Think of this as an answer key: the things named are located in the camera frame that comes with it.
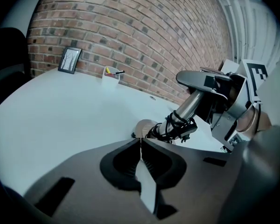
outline pen holder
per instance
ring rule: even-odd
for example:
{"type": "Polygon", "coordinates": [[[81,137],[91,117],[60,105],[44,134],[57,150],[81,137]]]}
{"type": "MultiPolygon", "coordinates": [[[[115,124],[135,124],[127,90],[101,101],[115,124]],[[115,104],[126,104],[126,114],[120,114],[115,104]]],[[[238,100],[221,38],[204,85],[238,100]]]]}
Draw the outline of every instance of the pen holder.
{"type": "Polygon", "coordinates": [[[104,72],[103,72],[103,76],[102,76],[102,86],[106,89],[115,89],[118,82],[120,81],[120,75],[117,75],[115,77],[106,76],[106,74],[107,74],[106,68],[107,67],[109,68],[109,71],[111,73],[119,72],[119,70],[114,68],[114,67],[106,66],[104,68],[104,72]]]}

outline picture frame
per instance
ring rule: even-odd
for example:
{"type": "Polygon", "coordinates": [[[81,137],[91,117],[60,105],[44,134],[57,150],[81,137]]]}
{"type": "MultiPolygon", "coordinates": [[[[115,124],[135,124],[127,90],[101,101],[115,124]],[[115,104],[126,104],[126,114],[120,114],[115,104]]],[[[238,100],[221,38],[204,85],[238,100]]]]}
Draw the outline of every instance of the picture frame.
{"type": "Polygon", "coordinates": [[[82,49],[76,47],[65,47],[58,70],[70,74],[75,73],[77,61],[82,49]]]}

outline black cable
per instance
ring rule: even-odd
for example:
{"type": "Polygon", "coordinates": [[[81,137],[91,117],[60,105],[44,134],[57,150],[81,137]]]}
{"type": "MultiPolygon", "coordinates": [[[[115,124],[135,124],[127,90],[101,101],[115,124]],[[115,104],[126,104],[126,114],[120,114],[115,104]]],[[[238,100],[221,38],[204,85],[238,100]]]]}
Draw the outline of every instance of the black cable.
{"type": "Polygon", "coordinates": [[[183,142],[185,142],[186,140],[189,139],[189,135],[186,135],[186,136],[182,137],[179,129],[180,128],[185,128],[189,125],[196,125],[196,122],[194,121],[193,118],[190,118],[189,121],[187,121],[184,118],[180,117],[176,113],[175,110],[170,115],[168,115],[165,118],[165,120],[166,120],[166,127],[165,127],[165,134],[164,135],[160,135],[158,133],[157,128],[162,124],[162,123],[158,123],[149,130],[148,134],[146,135],[146,138],[150,137],[152,135],[160,141],[171,143],[171,140],[173,140],[176,136],[178,136],[182,140],[182,143],[183,143],[183,142]],[[174,121],[172,119],[173,114],[179,121],[174,121]],[[173,128],[173,130],[170,133],[168,133],[168,125],[169,124],[171,124],[171,126],[173,128]]]}
{"type": "Polygon", "coordinates": [[[259,108],[258,108],[258,117],[257,117],[257,122],[256,122],[255,134],[258,132],[258,126],[259,126],[260,115],[261,115],[261,107],[260,107],[260,104],[259,104],[259,108]]]}

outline table surface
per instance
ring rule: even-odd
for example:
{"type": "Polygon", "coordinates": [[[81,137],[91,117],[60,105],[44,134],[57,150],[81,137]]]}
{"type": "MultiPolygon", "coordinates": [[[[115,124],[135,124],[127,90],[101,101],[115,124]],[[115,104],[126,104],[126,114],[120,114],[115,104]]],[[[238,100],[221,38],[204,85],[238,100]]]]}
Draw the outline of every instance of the table surface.
{"type": "MultiPolygon", "coordinates": [[[[131,138],[138,121],[164,121],[178,105],[144,92],[75,72],[51,70],[29,81],[0,105],[0,179],[20,195],[74,154],[131,138]]],[[[221,152],[210,126],[177,145],[221,152]]]]}

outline black chair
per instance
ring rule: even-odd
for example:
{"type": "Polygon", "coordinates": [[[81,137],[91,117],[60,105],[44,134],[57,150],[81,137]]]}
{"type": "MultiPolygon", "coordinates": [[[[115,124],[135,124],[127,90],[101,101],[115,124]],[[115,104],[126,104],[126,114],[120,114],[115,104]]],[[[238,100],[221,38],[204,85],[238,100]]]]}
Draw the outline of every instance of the black chair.
{"type": "Polygon", "coordinates": [[[26,37],[16,28],[0,28],[0,104],[31,79],[29,70],[26,37]]]}

